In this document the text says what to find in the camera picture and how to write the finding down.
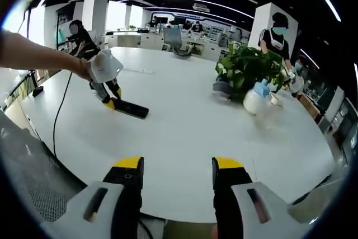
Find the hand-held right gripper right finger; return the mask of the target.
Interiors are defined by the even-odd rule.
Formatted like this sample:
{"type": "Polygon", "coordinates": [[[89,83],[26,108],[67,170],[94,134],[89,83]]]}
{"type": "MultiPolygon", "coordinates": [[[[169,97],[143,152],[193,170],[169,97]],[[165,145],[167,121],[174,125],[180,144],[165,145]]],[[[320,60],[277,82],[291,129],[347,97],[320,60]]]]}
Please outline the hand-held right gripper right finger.
{"type": "Polygon", "coordinates": [[[244,166],[213,157],[213,206],[217,238],[303,238],[309,224],[290,215],[288,204],[244,166]]]}

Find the person's left hand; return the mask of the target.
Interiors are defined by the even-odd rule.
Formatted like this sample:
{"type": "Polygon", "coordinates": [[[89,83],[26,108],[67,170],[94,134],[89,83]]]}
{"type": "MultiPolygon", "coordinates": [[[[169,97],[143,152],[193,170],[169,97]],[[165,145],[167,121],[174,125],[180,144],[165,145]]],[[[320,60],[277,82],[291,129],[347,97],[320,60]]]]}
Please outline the person's left hand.
{"type": "Polygon", "coordinates": [[[83,58],[77,58],[72,72],[75,73],[77,76],[90,82],[91,76],[89,74],[88,69],[89,65],[87,63],[87,60],[83,58]]]}

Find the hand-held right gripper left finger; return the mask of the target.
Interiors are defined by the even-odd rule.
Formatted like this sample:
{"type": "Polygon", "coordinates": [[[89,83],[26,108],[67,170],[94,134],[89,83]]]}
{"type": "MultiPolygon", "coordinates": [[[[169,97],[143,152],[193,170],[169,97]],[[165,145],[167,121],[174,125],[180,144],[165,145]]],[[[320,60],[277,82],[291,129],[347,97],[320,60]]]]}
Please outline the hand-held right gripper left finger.
{"type": "Polygon", "coordinates": [[[55,222],[40,227],[49,238],[136,238],[144,157],[117,161],[102,181],[88,185],[55,222]]]}

